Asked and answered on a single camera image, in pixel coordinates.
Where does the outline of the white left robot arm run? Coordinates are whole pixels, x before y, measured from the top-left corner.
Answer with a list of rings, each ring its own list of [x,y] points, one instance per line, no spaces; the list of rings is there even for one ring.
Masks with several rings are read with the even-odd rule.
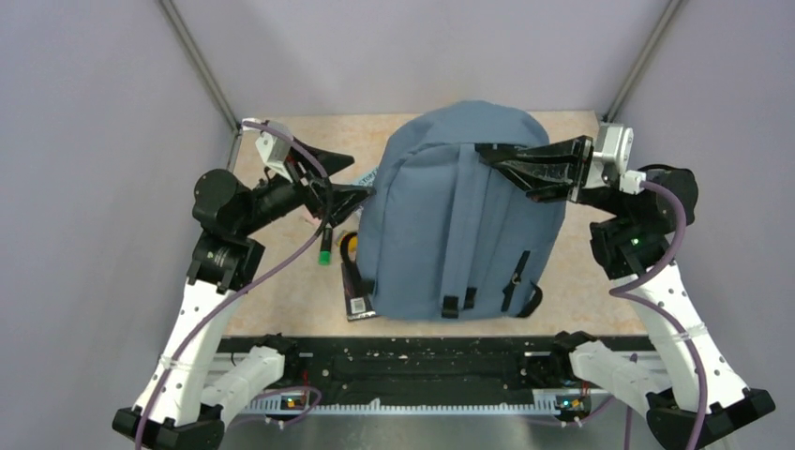
[[[177,319],[148,384],[112,428],[137,449],[216,449],[234,419],[265,387],[297,382],[301,364],[278,337],[252,350],[216,383],[206,379],[240,300],[269,279],[259,266],[265,248],[254,233],[299,208],[321,229],[347,219],[371,194],[338,185],[333,174],[354,164],[350,155],[288,142],[287,170],[270,170],[255,187],[231,171],[201,175],[193,217],[202,232],[192,252]]]

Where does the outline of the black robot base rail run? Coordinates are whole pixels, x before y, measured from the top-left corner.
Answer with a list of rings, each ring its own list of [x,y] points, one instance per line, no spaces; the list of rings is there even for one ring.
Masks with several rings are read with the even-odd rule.
[[[544,389],[592,393],[564,375],[552,337],[280,337],[272,387],[312,386],[323,406],[528,406]]]

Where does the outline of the colourful Treehouse book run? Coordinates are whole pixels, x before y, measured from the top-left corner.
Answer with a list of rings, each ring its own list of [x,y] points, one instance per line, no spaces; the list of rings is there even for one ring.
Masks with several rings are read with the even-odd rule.
[[[359,187],[372,187],[377,173],[378,168],[373,168],[369,172],[364,173],[359,178],[354,180],[353,184]]]

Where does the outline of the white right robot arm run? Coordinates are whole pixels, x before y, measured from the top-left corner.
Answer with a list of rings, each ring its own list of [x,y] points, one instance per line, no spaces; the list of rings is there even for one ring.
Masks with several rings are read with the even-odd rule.
[[[628,166],[633,132],[526,147],[479,143],[476,152],[538,202],[567,200],[609,213],[590,227],[591,249],[629,301],[665,368],[657,376],[584,332],[562,332],[549,361],[562,386],[579,381],[642,415],[666,449],[701,449],[772,413],[771,394],[749,386],[718,349],[683,284],[676,255],[694,220],[692,172]]]

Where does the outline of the blue student backpack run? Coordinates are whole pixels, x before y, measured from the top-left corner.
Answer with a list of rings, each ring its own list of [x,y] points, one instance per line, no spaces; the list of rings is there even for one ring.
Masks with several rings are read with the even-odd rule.
[[[528,199],[474,146],[548,142],[529,113],[483,100],[400,127],[363,205],[355,259],[344,263],[355,291],[392,320],[531,316],[565,206]]]

